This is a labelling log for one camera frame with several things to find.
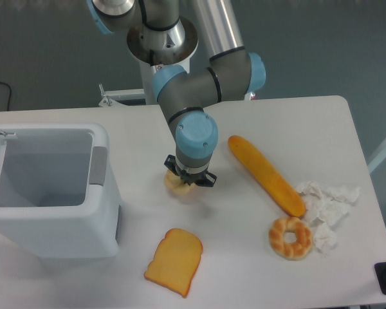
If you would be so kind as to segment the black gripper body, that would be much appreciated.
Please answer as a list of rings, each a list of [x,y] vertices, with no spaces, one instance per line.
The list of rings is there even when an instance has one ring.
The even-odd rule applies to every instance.
[[[207,166],[199,167],[198,170],[193,168],[193,171],[189,171],[188,169],[182,169],[181,167],[179,167],[177,165],[176,169],[177,169],[177,172],[179,174],[178,176],[185,183],[188,183],[189,185],[191,185],[191,184],[193,184],[195,182],[195,180],[197,179],[197,177],[199,176],[200,173],[208,172],[208,167]]]

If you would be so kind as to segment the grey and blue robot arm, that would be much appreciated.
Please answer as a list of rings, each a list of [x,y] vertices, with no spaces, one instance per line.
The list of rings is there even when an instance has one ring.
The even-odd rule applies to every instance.
[[[89,1],[103,33],[127,31],[127,47],[146,65],[143,90],[157,103],[176,144],[165,160],[184,183],[212,187],[208,166],[218,141],[205,108],[244,99],[263,87],[260,56],[246,51],[230,1],[193,1],[198,20],[180,14],[178,1]]]

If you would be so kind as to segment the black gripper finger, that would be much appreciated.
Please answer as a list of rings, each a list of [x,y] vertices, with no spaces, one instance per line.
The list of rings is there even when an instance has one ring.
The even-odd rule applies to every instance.
[[[176,169],[176,157],[174,155],[169,154],[164,162],[165,167],[175,176],[178,176],[178,172]]]
[[[199,187],[213,187],[216,180],[217,176],[215,174],[203,172],[199,174],[194,183]]]

